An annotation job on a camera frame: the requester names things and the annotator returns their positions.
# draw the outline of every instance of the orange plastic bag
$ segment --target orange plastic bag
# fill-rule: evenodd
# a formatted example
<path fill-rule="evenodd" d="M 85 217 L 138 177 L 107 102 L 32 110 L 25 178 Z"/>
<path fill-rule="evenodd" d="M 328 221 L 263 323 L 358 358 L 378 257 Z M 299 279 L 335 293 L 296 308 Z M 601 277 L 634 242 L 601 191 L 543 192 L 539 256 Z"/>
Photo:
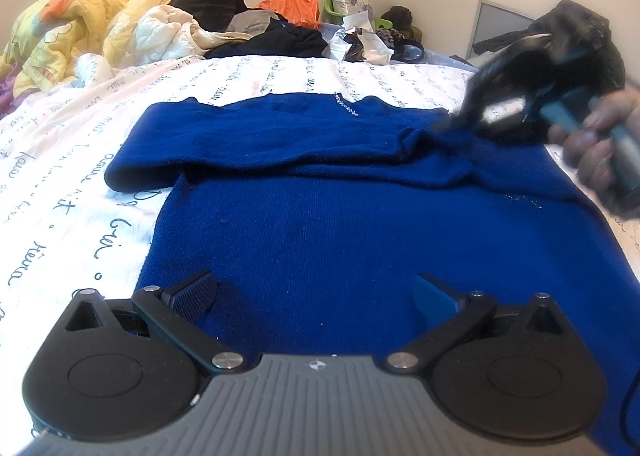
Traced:
<path fill-rule="evenodd" d="M 273 10 L 296 26 L 315 30 L 320 25 L 318 0 L 263 0 L 256 8 Z"/>

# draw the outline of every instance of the blue sweater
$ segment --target blue sweater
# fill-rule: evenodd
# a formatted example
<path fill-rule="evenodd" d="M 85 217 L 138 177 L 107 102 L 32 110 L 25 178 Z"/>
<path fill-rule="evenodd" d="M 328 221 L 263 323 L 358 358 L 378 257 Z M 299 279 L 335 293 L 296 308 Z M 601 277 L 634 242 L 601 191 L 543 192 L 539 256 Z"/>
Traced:
<path fill-rule="evenodd" d="M 541 147 L 428 131 L 442 114 L 322 94 L 151 106 L 105 173 L 118 191 L 174 186 L 138 287 L 212 269 L 198 325 L 249 356 L 384 356 L 426 330 L 423 271 L 504 303 L 549 292 L 607 376 L 594 436 L 629 454 L 640 285 L 606 222 Z"/>

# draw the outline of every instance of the green plastic object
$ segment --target green plastic object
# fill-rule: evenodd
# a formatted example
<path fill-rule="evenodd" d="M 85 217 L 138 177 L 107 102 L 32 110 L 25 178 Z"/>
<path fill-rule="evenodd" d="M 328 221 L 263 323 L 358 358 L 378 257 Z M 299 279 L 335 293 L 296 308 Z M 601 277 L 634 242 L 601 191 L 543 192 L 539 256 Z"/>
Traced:
<path fill-rule="evenodd" d="M 337 13 L 334 11 L 334 0 L 324 0 L 324 11 L 327 15 L 332 17 L 332 20 L 335 24 L 342 24 L 342 19 L 344 14 Z M 386 19 L 375 19 L 374 25 L 376 29 L 384 28 L 385 30 L 390 30 L 394 27 L 394 24 L 391 21 Z"/>

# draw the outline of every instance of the plastic bag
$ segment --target plastic bag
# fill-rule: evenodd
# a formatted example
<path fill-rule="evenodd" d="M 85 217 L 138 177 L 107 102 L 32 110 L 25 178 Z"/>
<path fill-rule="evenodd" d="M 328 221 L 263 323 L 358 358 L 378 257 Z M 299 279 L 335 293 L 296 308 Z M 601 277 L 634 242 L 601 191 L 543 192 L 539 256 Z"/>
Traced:
<path fill-rule="evenodd" d="M 342 27 L 347 31 L 347 33 L 351 33 L 355 28 L 360 28 L 364 31 L 373 31 L 368 11 L 354 13 L 353 15 L 346 15 L 342 19 Z"/>
<path fill-rule="evenodd" d="M 362 55 L 364 59 L 374 66 L 388 66 L 391 62 L 393 50 L 386 47 L 386 44 L 375 33 L 363 31 L 360 35 L 360 42 L 364 47 Z"/>
<path fill-rule="evenodd" d="M 329 41 L 329 45 L 322 53 L 322 57 L 331 58 L 332 60 L 346 60 L 345 57 L 351 50 L 352 45 L 343 40 L 345 36 L 344 29 L 340 28 Z"/>
<path fill-rule="evenodd" d="M 364 46 L 362 45 L 362 42 L 360 42 L 360 38 L 357 33 L 347 33 L 347 35 L 344 36 L 344 42 L 351 46 L 344 56 L 344 60 L 347 62 L 361 62 L 364 60 L 364 57 L 362 56 Z"/>
<path fill-rule="evenodd" d="M 273 10 L 296 26 L 313 30 L 320 26 L 318 0 L 263 0 L 256 8 Z"/>

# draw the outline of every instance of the yellow comforter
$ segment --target yellow comforter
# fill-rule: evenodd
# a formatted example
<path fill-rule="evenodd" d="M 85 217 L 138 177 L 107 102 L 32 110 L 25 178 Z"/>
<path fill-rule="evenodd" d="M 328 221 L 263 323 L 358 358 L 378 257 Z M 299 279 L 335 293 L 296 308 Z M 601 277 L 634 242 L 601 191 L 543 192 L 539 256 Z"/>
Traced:
<path fill-rule="evenodd" d="M 151 7 L 171 0 L 39 0 L 16 19 L 0 57 L 0 79 L 18 62 L 22 71 L 14 97 L 30 89 L 48 91 L 73 80 L 84 53 L 103 55 L 117 64 L 136 24 Z"/>

